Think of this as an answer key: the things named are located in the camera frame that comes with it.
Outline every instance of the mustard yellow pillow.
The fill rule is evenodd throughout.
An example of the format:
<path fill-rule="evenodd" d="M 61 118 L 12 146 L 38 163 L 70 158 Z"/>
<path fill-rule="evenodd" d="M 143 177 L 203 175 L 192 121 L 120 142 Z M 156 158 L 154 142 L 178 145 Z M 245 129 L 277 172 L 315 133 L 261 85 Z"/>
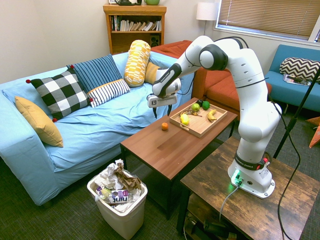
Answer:
<path fill-rule="evenodd" d="M 150 45 L 142 40 L 131 43 L 123 79 L 130 87 L 144 84 L 146 67 L 150 58 Z"/>
<path fill-rule="evenodd" d="M 152 62 L 148 62 L 148 65 L 146 66 L 146 69 L 145 69 L 145 78 L 144 78 L 144 81 L 146 83 L 149 83 L 149 84 L 154 84 L 155 80 L 156 80 L 156 73 L 157 73 L 157 70 L 159 69 L 160 67 L 157 66 L 157 65 L 154 65 Z"/>
<path fill-rule="evenodd" d="M 63 148 L 62 136 L 45 112 L 23 97 L 15 96 L 15 106 L 46 144 Z"/>

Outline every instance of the table leg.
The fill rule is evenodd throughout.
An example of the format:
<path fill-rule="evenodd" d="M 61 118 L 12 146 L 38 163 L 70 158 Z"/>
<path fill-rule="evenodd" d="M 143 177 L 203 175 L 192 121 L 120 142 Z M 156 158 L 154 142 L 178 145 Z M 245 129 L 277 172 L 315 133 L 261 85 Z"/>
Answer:
<path fill-rule="evenodd" d="M 126 159 L 126 149 L 122 144 L 120 143 L 120 149 L 121 149 L 121 158 L 123 160 L 123 167 L 125 170 L 127 170 L 127 159 Z"/>
<path fill-rule="evenodd" d="M 233 121 L 232 121 L 232 126 L 231 126 L 231 131 L 230 131 L 230 135 L 229 135 L 229 138 L 231 138 L 231 136 L 232 136 L 232 133 L 234 132 L 234 129 L 235 129 L 235 125 L 236 125 L 236 120 L 233 120 Z"/>
<path fill-rule="evenodd" d="M 189 203 L 190 190 L 185 186 L 182 187 L 181 199 L 180 199 L 180 208 L 178 215 L 178 222 L 176 224 L 177 231 L 181 234 L 184 230 L 186 213 Z"/>
<path fill-rule="evenodd" d="M 170 220 L 171 217 L 171 203 L 172 203 L 172 187 L 173 187 L 174 182 L 170 181 L 170 189 L 169 189 L 169 194 L 166 197 L 166 210 L 165 210 L 165 215 L 166 219 Z"/>

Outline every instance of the table lamp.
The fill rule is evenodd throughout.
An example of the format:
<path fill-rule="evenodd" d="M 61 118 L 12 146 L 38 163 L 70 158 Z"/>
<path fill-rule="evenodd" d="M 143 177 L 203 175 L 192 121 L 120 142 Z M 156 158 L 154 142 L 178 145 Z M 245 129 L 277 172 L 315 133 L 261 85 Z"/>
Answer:
<path fill-rule="evenodd" d="M 205 20 L 203 35 L 206 35 L 207 21 L 215 21 L 218 16 L 218 2 L 199 2 L 196 10 L 196 19 Z"/>

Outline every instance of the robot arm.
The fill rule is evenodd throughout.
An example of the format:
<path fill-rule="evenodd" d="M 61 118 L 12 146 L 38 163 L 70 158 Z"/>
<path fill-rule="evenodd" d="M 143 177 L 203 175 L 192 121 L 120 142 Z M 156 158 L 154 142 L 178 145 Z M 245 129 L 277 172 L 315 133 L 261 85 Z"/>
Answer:
<path fill-rule="evenodd" d="M 157 80 L 152 86 L 153 94 L 148 96 L 149 108 L 175 104 L 178 101 L 175 93 L 181 88 L 180 77 L 194 73 L 200 67 L 207 70 L 224 70 L 228 56 L 221 46 L 226 49 L 240 49 L 234 39 L 213 42 L 207 36 L 199 36 L 169 69 L 160 68 L 156 73 Z"/>
<path fill-rule="evenodd" d="M 228 168 L 231 183 L 237 186 L 237 179 L 240 178 L 243 183 L 240 188 L 259 198 L 268 197 L 275 189 L 275 182 L 262 157 L 280 115 L 274 105 L 267 102 L 265 77 L 252 49 L 242 48 L 235 39 L 213 42 L 209 37 L 198 37 L 168 70 L 162 70 L 159 76 L 157 72 L 158 80 L 152 86 L 153 95 L 148 97 L 148 106 L 154 108 L 175 104 L 175 93 L 181 87 L 179 77 L 200 67 L 207 70 L 228 69 L 239 97 L 238 131 L 241 139 L 234 161 Z"/>

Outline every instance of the black and white checkered pillow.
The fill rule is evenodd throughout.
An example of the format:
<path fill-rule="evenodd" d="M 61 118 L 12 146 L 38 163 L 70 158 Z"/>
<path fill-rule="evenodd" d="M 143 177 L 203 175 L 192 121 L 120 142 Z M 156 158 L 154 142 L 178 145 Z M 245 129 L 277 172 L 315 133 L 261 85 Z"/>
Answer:
<path fill-rule="evenodd" d="M 67 71 L 44 79 L 27 80 L 41 95 L 50 109 L 53 120 L 59 120 L 90 104 L 87 94 L 78 81 L 75 71 Z"/>

